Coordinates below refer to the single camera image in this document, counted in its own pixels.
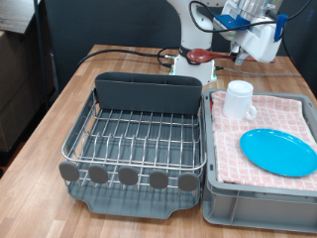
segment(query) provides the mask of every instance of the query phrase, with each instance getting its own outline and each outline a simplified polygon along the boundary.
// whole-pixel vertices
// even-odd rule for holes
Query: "white robot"
[[[191,3],[192,0],[167,0],[177,11],[181,23],[181,43],[179,55],[174,60],[172,73],[175,75],[187,75],[198,78],[203,85],[217,80],[214,73],[215,62],[192,63],[186,56],[194,49],[211,51],[213,33],[203,30],[230,30],[259,22],[272,22],[267,17],[267,11],[277,14],[282,0],[200,0]],[[198,8],[199,2],[208,7],[224,7],[222,14],[215,16],[213,21],[202,15]],[[276,23],[252,26],[236,31],[222,32],[221,35],[231,41],[231,55],[235,55],[235,64],[241,65],[247,56],[253,57],[259,62],[271,62],[274,60],[280,45],[280,33],[285,19]]]

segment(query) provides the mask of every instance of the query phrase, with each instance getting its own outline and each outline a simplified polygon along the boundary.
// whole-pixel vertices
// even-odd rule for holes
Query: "white mug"
[[[257,117],[257,109],[252,105],[254,87],[241,80],[232,81],[228,85],[223,113],[232,119],[253,120]]]

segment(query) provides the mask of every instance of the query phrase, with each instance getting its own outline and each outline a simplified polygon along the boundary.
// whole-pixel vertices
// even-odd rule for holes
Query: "wooden countertop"
[[[127,49],[95,46],[92,51]],[[157,49],[129,48],[156,54]],[[245,62],[236,67],[229,60],[219,66],[252,72],[297,72],[288,58],[276,63]],[[168,220],[100,215],[67,193],[59,175],[64,161],[61,146],[75,122],[94,78],[104,71],[168,74],[157,59],[126,54],[103,54],[86,61],[61,93],[8,172],[0,180],[0,237],[310,237],[312,234],[212,225],[201,213],[201,203],[174,212]],[[221,70],[216,88],[226,88],[234,79],[249,81],[258,91],[306,94],[317,101],[301,76],[253,76]]]

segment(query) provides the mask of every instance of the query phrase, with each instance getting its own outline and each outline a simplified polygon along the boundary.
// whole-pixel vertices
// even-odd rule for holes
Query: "power cord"
[[[179,47],[168,47],[168,48],[163,48],[161,49],[159,52],[158,52],[158,62],[165,66],[165,67],[171,67],[172,66],[172,63],[164,63],[160,60],[159,58],[159,55],[163,52],[163,51],[166,51],[166,50],[179,50]]]
[[[244,73],[244,74],[250,74],[250,75],[258,75],[258,76],[279,76],[279,75],[296,75],[296,76],[301,76],[300,73],[293,73],[293,72],[284,72],[284,73],[257,73],[257,72],[246,72],[246,71],[238,71],[235,69],[231,69],[228,67],[221,67],[221,66],[216,66],[215,70],[228,70],[228,71],[233,71],[233,72],[238,72],[238,73]]]
[[[290,55],[290,53],[289,53],[289,51],[288,51],[288,49],[287,49],[287,46],[286,46],[286,43],[285,43],[285,38],[282,38],[281,42],[283,43],[285,52],[286,52],[287,56],[289,57],[290,61],[291,61],[291,62],[293,63],[293,65],[297,68],[294,59],[291,57],[291,55]]]
[[[78,66],[77,68],[80,67],[80,65],[88,60],[89,58],[92,58],[94,56],[97,56],[97,55],[100,55],[100,54],[103,54],[103,53],[113,53],[113,52],[116,52],[116,53],[126,53],[126,54],[133,54],[133,55],[137,55],[137,56],[142,56],[142,57],[152,57],[152,58],[172,58],[173,56],[171,55],[160,55],[160,54],[146,54],[146,53],[140,53],[140,52],[134,52],[134,51],[128,51],[128,50],[103,50],[103,51],[99,51],[99,52],[96,52],[96,53],[93,53],[93,54],[90,54],[88,55],[87,57],[83,58],[79,63],[78,63]]]
[[[290,20],[296,18],[299,14],[301,14],[301,13],[306,9],[306,7],[311,3],[311,1],[312,1],[312,0],[308,0],[307,3],[304,5],[304,7],[303,7],[301,10],[299,10],[297,13],[295,13],[293,16],[289,17],[289,18],[287,19],[287,21],[290,21]],[[257,26],[257,25],[276,24],[276,21],[266,21],[266,22],[258,22],[258,23],[247,24],[247,25],[244,25],[244,26],[240,26],[240,27],[236,27],[236,28],[230,28],[230,29],[226,29],[226,30],[205,30],[205,29],[201,28],[201,27],[197,24],[197,22],[196,22],[196,20],[195,20],[195,18],[194,18],[194,16],[193,16],[193,14],[192,14],[192,10],[191,10],[191,9],[192,9],[192,4],[194,4],[194,3],[196,3],[196,4],[198,4],[198,5],[202,6],[202,7],[204,7],[204,8],[209,12],[209,14],[210,14],[212,17],[214,17],[214,15],[213,15],[213,13],[210,11],[210,9],[208,8],[208,6],[205,5],[205,4],[202,3],[202,2],[199,2],[199,1],[191,1],[191,2],[189,3],[189,6],[188,6],[188,7],[189,7],[189,15],[190,15],[190,17],[191,17],[192,22],[194,23],[194,25],[196,26],[196,28],[198,28],[200,31],[205,32],[205,33],[230,32],[230,31],[239,30],[239,29],[242,29],[242,28],[249,28],[249,27]]]
[[[308,7],[308,5],[311,3],[311,1],[312,1],[312,0],[308,0],[308,1],[306,2],[306,4],[302,7],[302,9],[300,9],[297,13],[295,13],[293,16],[291,16],[290,18],[287,19],[287,22],[293,20],[293,19],[296,18],[299,14],[301,14],[301,13]],[[284,34],[285,34],[285,23],[284,23],[284,25],[283,25],[283,31],[282,31],[282,33],[281,33],[281,35],[280,35],[280,37],[279,37],[280,40],[283,39]],[[284,48],[285,48],[285,51],[286,51],[288,57],[290,58],[290,60],[292,61],[292,63],[295,65],[293,59],[289,56],[289,53],[288,53],[288,50],[287,50],[287,48],[286,48],[285,42],[282,42],[282,43],[283,43],[283,45],[284,45]]]

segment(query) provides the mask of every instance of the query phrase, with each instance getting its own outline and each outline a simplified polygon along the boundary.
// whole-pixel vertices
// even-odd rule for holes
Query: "metal frame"
[[[167,188],[178,189],[177,178],[181,173],[195,173],[199,177],[201,176],[206,164],[206,157],[202,157],[202,143],[200,143],[202,135],[200,113],[189,116],[98,110],[95,89],[92,90],[89,98],[91,107],[84,123],[79,130],[75,129],[78,124],[75,123],[61,149],[68,161],[77,163],[81,186],[90,181],[87,166],[91,164],[107,167],[110,179],[106,185],[109,188],[114,183],[120,183],[118,169],[122,166],[138,170],[137,190],[140,186],[150,186],[148,178],[149,172],[152,170],[165,170],[167,172]],[[71,143],[69,137],[73,134],[77,136]],[[123,151],[127,151],[127,148],[130,150],[129,159],[127,155],[122,156]],[[143,149],[142,155],[135,157],[135,151],[139,150],[140,153],[141,148]],[[150,151],[152,154],[155,151],[155,158],[151,160],[150,156],[147,155]],[[166,151],[165,158],[159,156],[161,151]],[[179,154],[179,159],[177,161],[172,159],[171,153]]]

